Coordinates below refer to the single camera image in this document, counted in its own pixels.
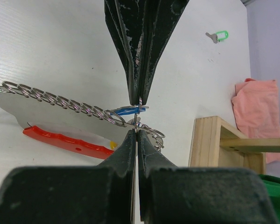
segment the white table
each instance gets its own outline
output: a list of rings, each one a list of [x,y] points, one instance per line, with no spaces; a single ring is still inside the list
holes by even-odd
[[[205,33],[227,30],[214,44]],[[143,122],[165,133],[163,154],[187,166],[194,119],[235,124],[234,84],[250,77],[246,8],[240,0],[190,0],[159,61]],[[0,83],[28,84],[104,109],[129,104],[103,1],[0,0]],[[0,109],[0,184],[19,166],[101,162],[23,135]]]

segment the pink towel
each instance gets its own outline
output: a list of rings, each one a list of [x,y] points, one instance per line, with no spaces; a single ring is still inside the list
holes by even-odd
[[[238,129],[249,138],[280,138],[278,87],[275,80],[235,85],[232,99]],[[266,162],[280,161],[280,153],[266,153]]]

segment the silver chain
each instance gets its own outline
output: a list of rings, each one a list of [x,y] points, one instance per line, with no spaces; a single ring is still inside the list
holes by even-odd
[[[16,84],[13,82],[4,81],[2,82],[2,86],[8,89],[9,92],[12,94],[19,94],[27,98],[32,97],[40,102],[44,101],[51,105],[58,105],[63,109],[71,109],[77,113],[80,112],[84,113],[89,117],[94,116],[100,120],[107,120],[114,125],[126,127],[125,125],[126,121],[120,115],[118,115],[114,110],[103,110],[97,106],[90,106],[86,103],[79,103],[75,100],[67,99],[62,96],[57,96],[55,94],[45,92],[37,88],[32,88],[24,84]],[[137,122],[137,124],[138,125],[136,125],[136,127],[140,126],[146,131],[147,134],[152,135],[152,137],[156,140],[159,149],[164,148],[162,142],[158,140],[165,137],[165,135],[162,132],[150,128],[149,126],[142,124],[140,122]]]

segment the red knife handle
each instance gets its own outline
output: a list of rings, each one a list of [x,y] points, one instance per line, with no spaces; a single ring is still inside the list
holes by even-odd
[[[103,160],[114,152],[104,146],[97,146],[80,139],[73,139],[63,134],[46,132],[37,126],[24,129],[23,134],[65,150]]]

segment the key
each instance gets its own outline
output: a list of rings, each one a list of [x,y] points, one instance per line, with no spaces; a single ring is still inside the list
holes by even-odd
[[[205,35],[207,35],[210,39],[212,39],[214,43],[218,43],[218,35],[217,34],[210,35],[209,33],[206,33]]]

